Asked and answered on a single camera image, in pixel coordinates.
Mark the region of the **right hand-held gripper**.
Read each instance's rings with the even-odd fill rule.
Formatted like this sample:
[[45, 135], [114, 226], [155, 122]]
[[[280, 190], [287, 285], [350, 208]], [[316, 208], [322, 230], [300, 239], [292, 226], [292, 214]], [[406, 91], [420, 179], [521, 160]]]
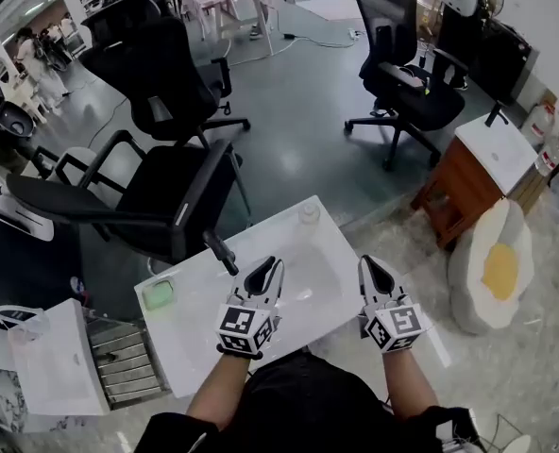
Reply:
[[409, 349], [429, 328], [420, 305], [403, 294], [403, 279], [387, 262], [363, 255], [358, 264], [361, 295], [365, 306], [364, 336], [369, 336], [382, 354]]

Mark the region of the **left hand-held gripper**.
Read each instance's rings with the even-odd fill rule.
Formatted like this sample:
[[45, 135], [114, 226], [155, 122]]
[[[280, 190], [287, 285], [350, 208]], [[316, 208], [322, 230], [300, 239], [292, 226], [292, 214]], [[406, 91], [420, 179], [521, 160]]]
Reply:
[[[235, 294], [217, 314], [218, 352], [248, 360], [263, 358], [263, 346], [281, 320], [276, 304], [283, 280], [284, 263], [275, 256], [255, 260], [238, 273], [233, 281]], [[257, 302], [244, 300], [256, 296]]]

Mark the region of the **person's right forearm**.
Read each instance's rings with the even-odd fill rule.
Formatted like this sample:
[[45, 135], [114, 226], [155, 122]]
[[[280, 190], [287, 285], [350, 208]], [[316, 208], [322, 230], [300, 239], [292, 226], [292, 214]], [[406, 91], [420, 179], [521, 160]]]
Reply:
[[384, 354], [382, 362], [389, 399], [398, 419], [407, 420], [439, 405], [410, 349]]

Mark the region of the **person's left forearm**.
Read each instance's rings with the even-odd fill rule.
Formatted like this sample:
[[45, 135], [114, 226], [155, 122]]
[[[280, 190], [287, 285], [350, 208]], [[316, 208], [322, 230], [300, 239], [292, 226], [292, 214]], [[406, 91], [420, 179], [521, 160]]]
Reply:
[[250, 359], [223, 354], [196, 394], [186, 415], [214, 424], [219, 430], [232, 421], [246, 384]]

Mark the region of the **white ceramic sink basin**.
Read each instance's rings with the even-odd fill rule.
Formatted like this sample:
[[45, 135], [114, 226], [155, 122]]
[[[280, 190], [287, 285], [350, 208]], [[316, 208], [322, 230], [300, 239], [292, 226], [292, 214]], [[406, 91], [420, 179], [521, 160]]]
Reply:
[[[298, 210], [307, 202], [320, 208], [315, 225], [299, 222]], [[364, 305], [358, 257], [317, 196], [228, 238], [226, 244], [239, 268], [267, 256], [281, 259], [285, 266], [279, 329], [251, 369], [333, 332]], [[162, 279], [173, 283], [173, 302], [141, 310], [161, 370], [173, 395], [181, 398], [197, 391], [220, 357], [215, 323], [233, 279], [212, 251], [205, 250], [136, 285], [137, 297], [142, 299], [143, 288]]]

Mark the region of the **wooden cabinet with white sink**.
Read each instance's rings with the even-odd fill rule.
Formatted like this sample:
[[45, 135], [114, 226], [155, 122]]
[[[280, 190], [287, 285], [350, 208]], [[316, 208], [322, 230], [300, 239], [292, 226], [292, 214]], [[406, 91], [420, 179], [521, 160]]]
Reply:
[[537, 154], [510, 122], [487, 115], [458, 126], [430, 177], [411, 202], [430, 219], [437, 246], [450, 248], [531, 169]]

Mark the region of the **large clear water bottle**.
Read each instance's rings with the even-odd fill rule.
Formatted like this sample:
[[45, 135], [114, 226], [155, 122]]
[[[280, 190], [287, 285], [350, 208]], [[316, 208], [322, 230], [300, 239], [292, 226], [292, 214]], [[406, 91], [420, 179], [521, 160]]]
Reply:
[[555, 106], [543, 103], [534, 106], [526, 120], [526, 129], [538, 138], [551, 133], [555, 123]]
[[535, 160], [535, 169], [543, 177], [549, 176], [559, 164], [559, 131], [548, 136]]

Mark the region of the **green soap bar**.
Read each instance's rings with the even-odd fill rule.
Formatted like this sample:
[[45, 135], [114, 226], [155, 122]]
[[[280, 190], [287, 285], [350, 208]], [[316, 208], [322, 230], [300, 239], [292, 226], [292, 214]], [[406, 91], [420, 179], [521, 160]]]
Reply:
[[168, 279], [152, 283], [142, 290], [142, 300], [148, 311], [157, 310], [171, 304], [174, 295], [173, 283]]

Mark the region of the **egg-shaped cushion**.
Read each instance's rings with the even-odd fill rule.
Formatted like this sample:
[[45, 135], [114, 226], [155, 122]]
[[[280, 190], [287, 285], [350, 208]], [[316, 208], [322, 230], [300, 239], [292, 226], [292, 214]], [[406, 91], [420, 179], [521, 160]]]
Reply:
[[455, 322], [473, 335], [509, 327], [533, 277], [531, 231], [519, 204], [502, 198], [461, 235], [449, 257]]

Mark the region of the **person's black shirt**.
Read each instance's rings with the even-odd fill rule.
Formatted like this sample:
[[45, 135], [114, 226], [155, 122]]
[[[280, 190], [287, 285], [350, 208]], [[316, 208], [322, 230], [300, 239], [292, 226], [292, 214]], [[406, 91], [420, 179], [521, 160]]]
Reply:
[[247, 374], [231, 423], [153, 415], [134, 453], [486, 453], [466, 408], [398, 419], [356, 375], [310, 352]]

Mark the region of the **black mesh reclining office chair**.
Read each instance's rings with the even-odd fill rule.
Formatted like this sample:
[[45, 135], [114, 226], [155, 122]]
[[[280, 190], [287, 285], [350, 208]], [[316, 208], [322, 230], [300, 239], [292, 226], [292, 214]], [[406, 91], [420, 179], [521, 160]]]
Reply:
[[[103, 172], [114, 148], [127, 144], [141, 162], [127, 185]], [[214, 229], [232, 187], [244, 186], [243, 159], [232, 143], [143, 149], [115, 132], [77, 184], [10, 175], [10, 194], [54, 222], [90, 224], [149, 258], [178, 264], [220, 244]]]

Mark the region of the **metal rack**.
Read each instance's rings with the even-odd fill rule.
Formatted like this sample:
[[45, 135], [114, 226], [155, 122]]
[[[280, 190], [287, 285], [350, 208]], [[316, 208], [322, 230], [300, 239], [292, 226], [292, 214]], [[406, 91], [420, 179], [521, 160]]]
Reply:
[[127, 322], [82, 311], [95, 369], [113, 410], [170, 393], [144, 319]]

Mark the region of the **black office chair with headrest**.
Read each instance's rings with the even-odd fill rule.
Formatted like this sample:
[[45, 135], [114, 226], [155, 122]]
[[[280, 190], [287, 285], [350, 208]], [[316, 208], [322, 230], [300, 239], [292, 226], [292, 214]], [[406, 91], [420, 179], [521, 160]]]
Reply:
[[[450, 124], [464, 109], [465, 99], [449, 84], [413, 64], [417, 53], [417, 0], [356, 0], [368, 39], [368, 56], [359, 78], [375, 97], [375, 114], [345, 121], [355, 126], [389, 126], [393, 140], [383, 168], [392, 169], [400, 134], [405, 132], [430, 152], [434, 167], [441, 152], [425, 137]], [[431, 88], [424, 95], [425, 86]]]

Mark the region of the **black padded office chair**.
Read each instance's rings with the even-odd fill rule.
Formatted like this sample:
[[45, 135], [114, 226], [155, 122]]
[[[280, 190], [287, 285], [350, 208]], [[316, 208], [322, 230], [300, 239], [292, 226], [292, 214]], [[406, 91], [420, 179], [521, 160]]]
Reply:
[[215, 118], [232, 92], [227, 60], [196, 65], [184, 23], [153, 0], [118, 0], [82, 24], [92, 46], [80, 62], [127, 99], [143, 133], [184, 145], [208, 129], [251, 128], [246, 118]]

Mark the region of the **black cabinet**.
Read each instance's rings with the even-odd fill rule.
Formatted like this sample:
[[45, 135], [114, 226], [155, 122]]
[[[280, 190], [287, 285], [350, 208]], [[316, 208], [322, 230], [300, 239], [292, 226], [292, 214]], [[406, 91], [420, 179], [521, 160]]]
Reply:
[[434, 60], [466, 70], [468, 77], [494, 101], [513, 105], [526, 85], [539, 57], [539, 50], [516, 30], [497, 19], [488, 19], [469, 64], [453, 53], [435, 48]]

